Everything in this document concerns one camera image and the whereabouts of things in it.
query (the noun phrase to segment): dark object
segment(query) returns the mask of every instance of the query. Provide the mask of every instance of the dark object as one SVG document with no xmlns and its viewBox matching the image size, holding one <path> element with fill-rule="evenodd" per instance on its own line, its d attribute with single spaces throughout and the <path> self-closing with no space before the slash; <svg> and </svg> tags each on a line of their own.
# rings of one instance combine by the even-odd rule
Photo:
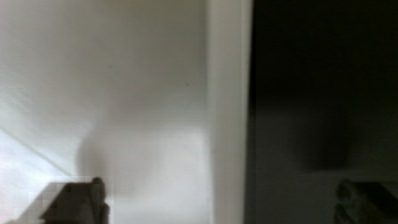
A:
<svg viewBox="0 0 398 224">
<path fill-rule="evenodd" d="M 337 186 L 336 223 L 398 222 L 398 200 L 384 182 L 341 181 Z"/>
<path fill-rule="evenodd" d="M 105 197 L 101 178 L 90 183 L 67 183 L 41 217 L 46 224 L 106 224 Z"/>
</svg>

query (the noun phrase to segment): white wall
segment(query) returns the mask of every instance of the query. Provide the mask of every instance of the white wall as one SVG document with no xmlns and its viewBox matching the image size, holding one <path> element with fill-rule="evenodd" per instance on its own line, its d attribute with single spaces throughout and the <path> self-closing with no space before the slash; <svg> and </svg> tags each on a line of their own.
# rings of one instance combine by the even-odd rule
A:
<svg viewBox="0 0 398 224">
<path fill-rule="evenodd" d="M 201 0 L 0 1 L 2 223 L 53 174 L 105 177 L 112 223 L 209 223 L 204 15 Z"/>
</svg>

